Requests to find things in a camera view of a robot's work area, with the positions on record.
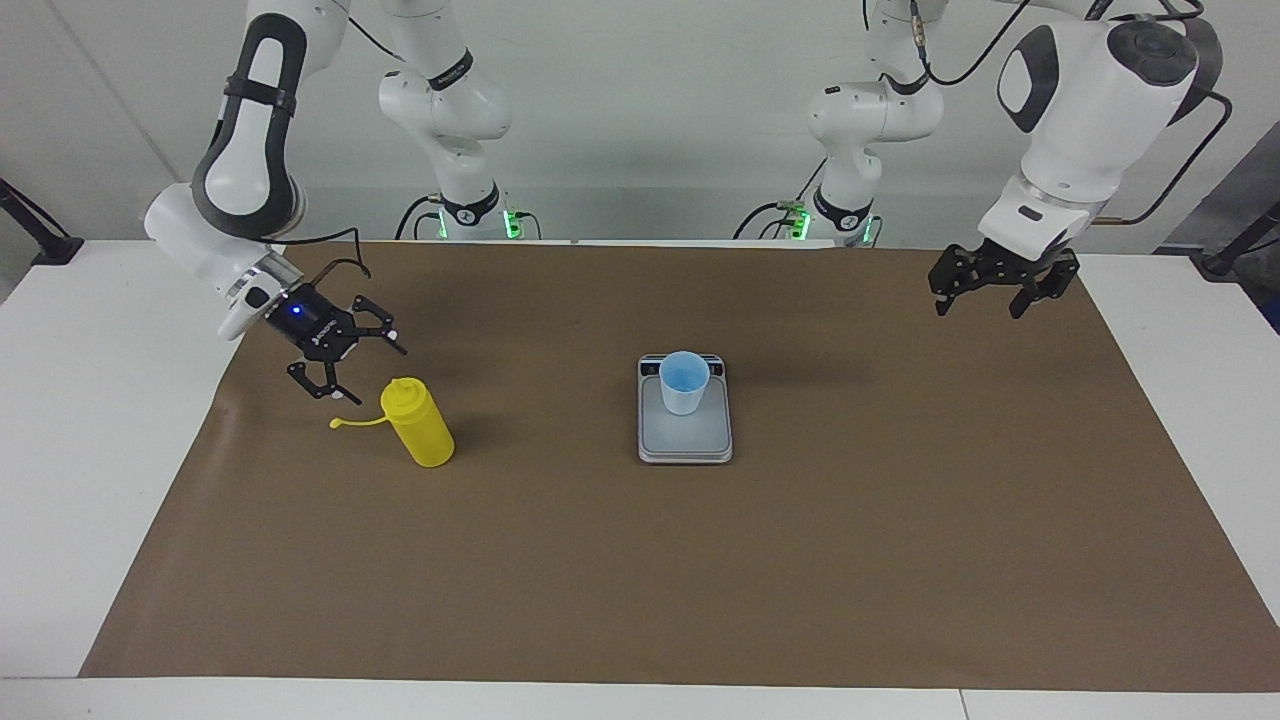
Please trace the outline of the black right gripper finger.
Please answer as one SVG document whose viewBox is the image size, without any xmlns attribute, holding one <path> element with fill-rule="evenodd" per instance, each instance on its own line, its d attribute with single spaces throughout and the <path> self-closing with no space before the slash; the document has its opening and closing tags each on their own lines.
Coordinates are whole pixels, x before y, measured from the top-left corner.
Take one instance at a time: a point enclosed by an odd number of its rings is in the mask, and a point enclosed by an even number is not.
<svg viewBox="0 0 1280 720">
<path fill-rule="evenodd" d="M 307 392 L 314 398 L 335 398 L 347 400 L 356 406 L 361 406 L 364 401 L 361 397 L 355 395 L 351 389 L 340 384 L 337 375 L 337 366 L 342 363 L 340 359 L 325 357 L 320 360 L 310 360 L 301 357 L 287 365 L 287 374 L 292 378 L 305 392 Z M 312 365 L 323 366 L 324 382 L 317 383 L 308 375 L 308 369 Z"/>
<path fill-rule="evenodd" d="M 384 307 L 362 295 L 357 295 L 346 311 L 351 316 L 349 328 L 346 329 L 346 341 L 348 342 L 346 355 L 355 350 L 355 347 L 366 338 L 383 340 L 401 356 L 408 355 L 408 350 L 399 342 L 394 315 Z M 357 319 L 361 315 L 372 316 L 375 319 L 375 324 L 370 327 L 360 325 Z"/>
</svg>

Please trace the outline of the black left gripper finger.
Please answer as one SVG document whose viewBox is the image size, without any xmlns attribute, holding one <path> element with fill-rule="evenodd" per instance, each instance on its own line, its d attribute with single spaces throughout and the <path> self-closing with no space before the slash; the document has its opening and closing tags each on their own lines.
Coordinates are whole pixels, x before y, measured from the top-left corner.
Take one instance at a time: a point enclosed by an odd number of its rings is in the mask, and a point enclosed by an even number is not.
<svg viewBox="0 0 1280 720">
<path fill-rule="evenodd" d="M 1079 272 L 1076 255 L 1059 255 L 1044 266 L 1023 272 L 1019 286 L 1009 305 L 1012 319 L 1020 319 L 1036 304 L 1061 299 Z"/>
<path fill-rule="evenodd" d="M 957 297 L 982 288 L 986 279 L 979 270 L 978 250 L 945 250 L 928 273 L 934 311 L 945 316 Z"/>
</svg>

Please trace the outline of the yellow squeeze seasoning bottle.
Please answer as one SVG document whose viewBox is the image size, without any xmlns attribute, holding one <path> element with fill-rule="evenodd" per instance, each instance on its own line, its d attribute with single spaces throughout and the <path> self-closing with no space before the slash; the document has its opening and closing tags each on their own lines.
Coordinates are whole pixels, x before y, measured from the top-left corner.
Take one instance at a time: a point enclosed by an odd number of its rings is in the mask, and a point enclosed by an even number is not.
<svg viewBox="0 0 1280 720">
<path fill-rule="evenodd" d="M 454 437 L 428 386 L 416 377 L 392 379 L 379 397 L 381 415 L 370 420 L 333 418 L 332 430 L 342 427 L 389 424 L 411 459 L 421 468 L 439 468 L 456 451 Z"/>
</svg>

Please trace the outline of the light blue plastic cup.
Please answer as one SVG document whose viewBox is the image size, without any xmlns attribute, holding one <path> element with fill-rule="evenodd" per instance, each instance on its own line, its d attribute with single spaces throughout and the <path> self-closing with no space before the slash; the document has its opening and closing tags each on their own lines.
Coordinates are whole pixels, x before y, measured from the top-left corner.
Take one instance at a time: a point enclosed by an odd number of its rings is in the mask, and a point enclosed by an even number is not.
<svg viewBox="0 0 1280 720">
<path fill-rule="evenodd" d="M 666 410 L 676 416 L 687 416 L 701 402 L 710 382 L 710 365 L 700 354 L 676 351 L 659 361 L 658 379 Z"/>
</svg>

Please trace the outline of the silver digital kitchen scale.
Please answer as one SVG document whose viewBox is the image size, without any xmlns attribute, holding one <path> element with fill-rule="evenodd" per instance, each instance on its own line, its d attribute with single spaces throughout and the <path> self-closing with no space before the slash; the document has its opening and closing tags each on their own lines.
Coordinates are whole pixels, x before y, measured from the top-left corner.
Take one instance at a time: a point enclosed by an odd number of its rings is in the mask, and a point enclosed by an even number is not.
<svg viewBox="0 0 1280 720">
<path fill-rule="evenodd" d="M 637 360 L 637 455 L 649 464 L 723 464 L 733 456 L 727 368 L 722 357 L 703 354 L 708 368 L 696 407 L 685 415 L 664 402 L 659 354 Z"/>
</svg>

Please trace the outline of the black clamp stand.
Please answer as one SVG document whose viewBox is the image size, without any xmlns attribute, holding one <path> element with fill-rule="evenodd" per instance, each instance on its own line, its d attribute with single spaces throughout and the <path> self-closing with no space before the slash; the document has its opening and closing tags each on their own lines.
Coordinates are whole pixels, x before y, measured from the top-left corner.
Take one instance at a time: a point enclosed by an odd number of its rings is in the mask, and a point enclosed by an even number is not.
<svg viewBox="0 0 1280 720">
<path fill-rule="evenodd" d="M 1263 237 L 1280 225 L 1280 200 L 1254 219 L 1238 237 L 1216 252 L 1199 258 L 1199 269 L 1210 278 L 1224 278 L 1233 272 L 1236 260 L 1265 246 Z"/>
<path fill-rule="evenodd" d="M 0 176 L 0 210 L 4 210 L 38 245 L 32 266 L 64 266 L 84 246 L 47 210 Z"/>
</svg>

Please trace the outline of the brown paper table mat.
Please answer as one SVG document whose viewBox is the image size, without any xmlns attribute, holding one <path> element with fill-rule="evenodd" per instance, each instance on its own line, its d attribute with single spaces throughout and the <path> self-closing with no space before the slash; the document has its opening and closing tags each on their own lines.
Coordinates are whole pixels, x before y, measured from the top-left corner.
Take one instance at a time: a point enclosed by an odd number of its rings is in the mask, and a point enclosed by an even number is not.
<svg viewBox="0 0 1280 720">
<path fill-rule="evenodd" d="M 1079 284 L 937 316 L 933 252 L 380 243 L 317 401 L 259 325 L 86 676 L 1276 692 L 1280 626 Z M 637 360 L 733 456 L 637 455 Z M 456 442 L 381 415 L 416 377 Z"/>
</svg>

